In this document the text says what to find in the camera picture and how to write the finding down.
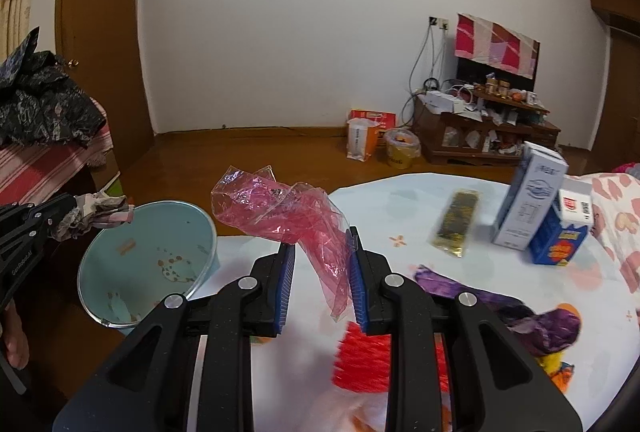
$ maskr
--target baseboard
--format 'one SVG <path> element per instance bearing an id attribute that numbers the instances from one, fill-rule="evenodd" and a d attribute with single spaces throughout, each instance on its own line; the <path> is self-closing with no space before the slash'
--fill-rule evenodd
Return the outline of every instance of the baseboard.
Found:
<path id="1" fill-rule="evenodd" d="M 231 127 L 229 129 L 201 129 L 161 133 L 159 138 L 180 138 L 183 135 L 202 134 L 207 138 L 273 138 L 277 136 L 309 136 L 312 138 L 340 138 L 347 135 L 343 127 Z"/>

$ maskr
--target plastic bucket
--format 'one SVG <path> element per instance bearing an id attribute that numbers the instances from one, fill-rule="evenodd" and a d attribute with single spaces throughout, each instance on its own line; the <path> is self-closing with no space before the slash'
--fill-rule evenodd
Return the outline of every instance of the plastic bucket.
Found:
<path id="1" fill-rule="evenodd" d="M 82 306 L 100 324 L 128 334 L 170 293 L 195 293 L 220 267 L 217 243 L 213 221 L 196 205 L 140 205 L 131 224 L 100 231 L 84 253 Z"/>
<path id="2" fill-rule="evenodd" d="M 386 162 L 395 168 L 411 167 L 420 156 L 420 140 L 406 129 L 392 129 L 385 133 Z"/>

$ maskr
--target pink plastic wrapper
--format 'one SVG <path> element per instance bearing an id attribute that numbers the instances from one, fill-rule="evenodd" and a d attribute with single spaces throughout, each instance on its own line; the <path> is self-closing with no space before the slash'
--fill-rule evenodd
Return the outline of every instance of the pink plastic wrapper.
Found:
<path id="1" fill-rule="evenodd" d="M 245 234 L 300 246 L 313 265 L 331 315 L 347 307 L 352 244 L 344 214 L 327 193 L 307 183 L 276 181 L 271 166 L 250 173 L 229 167 L 211 191 L 218 221 Z"/>

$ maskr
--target round table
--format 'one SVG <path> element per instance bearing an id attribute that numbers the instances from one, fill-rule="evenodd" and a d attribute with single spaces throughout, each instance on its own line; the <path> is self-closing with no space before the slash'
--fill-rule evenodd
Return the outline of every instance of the round table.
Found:
<path id="1" fill-rule="evenodd" d="M 413 278 L 425 265 L 479 289 L 521 299 L 537 313 L 561 303 L 582 320 L 578 341 L 563 360 L 575 365 L 566 397 L 587 430 L 608 407 L 640 353 L 640 332 L 628 288 L 604 249 L 589 236 L 565 268 L 531 264 L 527 252 L 490 242 L 490 226 L 507 185 L 434 173 L 405 174 L 338 189 L 330 198 L 358 228 L 363 247 L 386 256 L 392 271 Z M 481 193 L 476 222 L 462 258 L 431 246 L 452 193 Z M 196 294 L 212 295 L 249 273 L 254 260 L 278 244 L 255 237 L 221 237 L 220 269 Z M 255 428 L 296 430 L 331 386 L 332 366 L 353 309 L 335 323 L 312 266 L 296 247 L 287 324 L 281 336 L 252 348 Z"/>

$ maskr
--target red checkered cloth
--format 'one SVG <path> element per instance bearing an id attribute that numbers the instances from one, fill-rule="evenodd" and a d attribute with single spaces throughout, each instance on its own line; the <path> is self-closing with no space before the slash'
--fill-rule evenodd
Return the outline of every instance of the red checkered cloth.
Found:
<path id="1" fill-rule="evenodd" d="M 98 102 L 95 105 L 106 118 Z M 14 201 L 42 203 L 69 181 L 88 161 L 113 149 L 109 124 L 94 136 L 89 147 L 66 145 L 10 145 L 0 149 L 0 205 Z"/>

